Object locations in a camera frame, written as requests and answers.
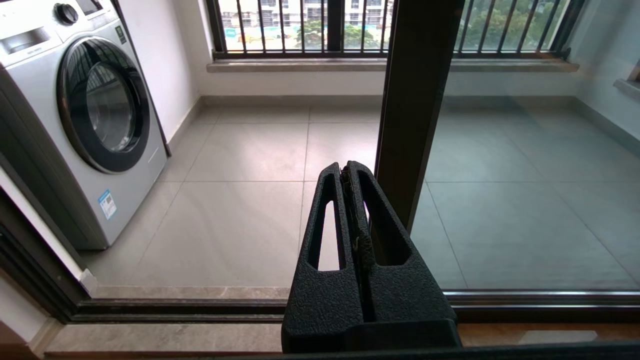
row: textured black plastic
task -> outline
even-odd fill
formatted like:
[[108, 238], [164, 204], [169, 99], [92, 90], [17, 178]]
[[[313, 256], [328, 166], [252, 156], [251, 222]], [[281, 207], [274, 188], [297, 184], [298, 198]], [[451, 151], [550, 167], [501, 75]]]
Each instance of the textured black plastic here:
[[[330, 201], [340, 270], [321, 272]], [[282, 322], [282, 350], [417, 347], [461, 347], [456, 314], [371, 171], [349, 161], [341, 172], [334, 163], [316, 186]]]

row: dark metal frame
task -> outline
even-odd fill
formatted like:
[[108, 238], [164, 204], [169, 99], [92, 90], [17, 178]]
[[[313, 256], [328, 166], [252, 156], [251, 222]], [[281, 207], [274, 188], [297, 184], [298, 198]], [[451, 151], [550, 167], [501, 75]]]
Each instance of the dark metal frame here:
[[[426, 18], [420, 15], [424, 3], [399, 0], [394, 6], [376, 160], [378, 181], [408, 229], [433, 141], [462, 0], [428, 2]], [[429, 24], [432, 35], [414, 33], [411, 24], [416, 21]], [[424, 86], [414, 86], [416, 82]], [[24, 192], [16, 173], [7, 173]], [[38, 210], [37, 200], [28, 199]], [[282, 321], [284, 299], [91, 299], [2, 190], [0, 225], [0, 267], [63, 323]], [[463, 323], [640, 322], [640, 291], [460, 290], [445, 295]]]
[[[265, 47], [265, 39], [264, 39], [264, 26], [262, 25], [262, 12], [261, 12], [261, 3], [260, 0], [256, 0], [258, 2], [258, 9], [260, 15], [260, 29], [262, 33], [262, 50], [251, 51], [246, 49], [246, 42], [244, 39], [244, 28], [242, 24], [242, 14], [238, 13], [238, 17], [240, 19], [240, 30], [243, 41], [243, 50], [242, 51], [228, 51], [224, 29], [221, 27], [221, 17], [220, 10], [217, 4], [218, 0], [207, 0], [207, 7], [209, 9], [209, 18], [211, 20], [211, 29], [214, 38], [214, 49], [212, 52], [213, 58], [215, 60], [224, 60], [224, 59], [261, 59], [261, 58], [269, 58], [269, 59], [279, 59], [279, 58], [387, 58], [388, 51], [385, 49], [385, 32], [387, 25], [387, 11], [388, 11], [388, 0], [385, 1], [384, 11], [382, 13], [383, 18], [383, 28], [382, 28], [382, 39], [380, 41], [379, 49], [366, 49], [365, 48], [365, 27], [366, 27], [366, 16], [367, 16], [367, 0], [364, 1], [364, 5], [362, 6], [362, 37], [360, 39], [360, 48], [359, 49], [345, 49], [344, 48], [344, 0], [326, 0], [326, 15], [327, 15], [327, 37], [328, 43], [327, 46], [324, 46], [324, 16], [325, 16], [325, 1], [321, 0], [321, 27], [322, 27], [322, 35], [321, 35], [321, 48], [320, 50], [308, 50], [305, 49], [304, 42], [304, 2], [300, 0], [300, 11], [301, 11], [301, 30], [302, 30], [302, 49], [286, 49], [284, 42], [284, 25], [282, 22], [282, 9], [280, 10], [280, 31], [282, 34], [282, 49], [276, 50], [267, 50]], [[471, 17], [474, 0], [468, 0], [468, 7], [465, 13], [465, 26], [462, 28], [461, 40], [459, 46], [453, 52], [453, 58], [473, 58], [473, 59], [547, 59], [550, 57], [561, 58], [566, 60], [570, 49], [565, 49], [566, 41], [573, 29], [573, 25], [577, 20], [577, 16], [580, 13], [584, 5], [584, 0], [569, 0], [569, 4], [567, 7], [567, 11], [564, 17], [561, 19], [558, 32], [554, 41], [551, 43], [549, 50], [542, 50], [542, 46], [545, 43], [546, 37], [548, 36], [548, 32], [550, 30], [551, 23], [553, 22], [554, 15], [557, 12], [560, 0], [554, 1], [554, 6], [550, 13], [550, 16], [545, 24], [545, 28], [541, 35], [538, 46], [535, 50], [532, 51], [523, 51], [522, 47], [524, 46], [524, 42], [527, 36], [527, 32], [533, 20], [535, 10], [537, 9], [537, 5], [540, 0], [533, 0], [533, 6], [529, 12], [529, 16], [527, 17], [527, 22], [525, 28], [520, 36], [520, 40], [518, 42], [517, 49], [514, 51], [503, 51], [502, 47], [504, 45], [504, 41], [506, 39], [506, 35], [508, 33], [509, 26], [511, 25], [511, 18], [513, 16], [513, 12], [516, 7], [517, 0], [513, 0], [511, 3], [511, 8], [509, 9], [509, 14], [507, 17], [507, 21], [504, 25], [504, 30], [502, 32], [502, 36], [500, 38], [500, 42], [497, 50], [483, 50], [484, 40], [486, 38], [486, 34], [488, 32], [488, 28], [491, 22], [491, 17], [493, 13], [493, 7], [495, 5], [495, 0], [491, 0], [490, 7], [488, 9], [488, 15], [485, 20], [485, 25], [482, 31], [480, 43], [478, 49], [475, 50], [464, 50], [465, 38], [467, 36], [467, 29], [469, 20]]]

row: metal window grille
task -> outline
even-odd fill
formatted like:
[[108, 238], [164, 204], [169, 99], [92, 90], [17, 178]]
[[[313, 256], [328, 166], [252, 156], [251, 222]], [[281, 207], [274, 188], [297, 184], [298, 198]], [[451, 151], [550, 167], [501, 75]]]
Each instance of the metal window grille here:
[[[396, 1], [207, 0], [213, 56], [385, 58]], [[453, 56], [566, 59], [584, 2], [467, 0]]]

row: control panel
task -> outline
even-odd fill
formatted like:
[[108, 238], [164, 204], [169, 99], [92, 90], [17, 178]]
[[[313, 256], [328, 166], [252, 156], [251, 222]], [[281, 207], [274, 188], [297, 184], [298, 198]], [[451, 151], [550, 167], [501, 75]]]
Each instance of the control panel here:
[[117, 18], [110, 0], [0, 1], [0, 69]]

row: door frame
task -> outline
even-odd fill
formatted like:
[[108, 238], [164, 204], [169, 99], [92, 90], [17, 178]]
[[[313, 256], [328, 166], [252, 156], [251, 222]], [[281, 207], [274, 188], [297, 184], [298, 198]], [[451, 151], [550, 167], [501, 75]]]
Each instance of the door frame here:
[[[408, 229], [424, 180], [463, 3], [396, 0], [394, 6], [375, 173]], [[415, 31], [418, 24], [430, 36]], [[416, 79], [422, 84], [416, 85]], [[14, 183], [21, 182], [2, 165]], [[41, 209], [36, 199], [30, 200]], [[0, 190], [0, 224], [11, 234], [0, 236], [0, 267], [62, 323], [282, 321], [286, 300], [92, 299], [4, 190]], [[464, 290], [445, 295], [462, 323], [640, 322], [640, 291]]]

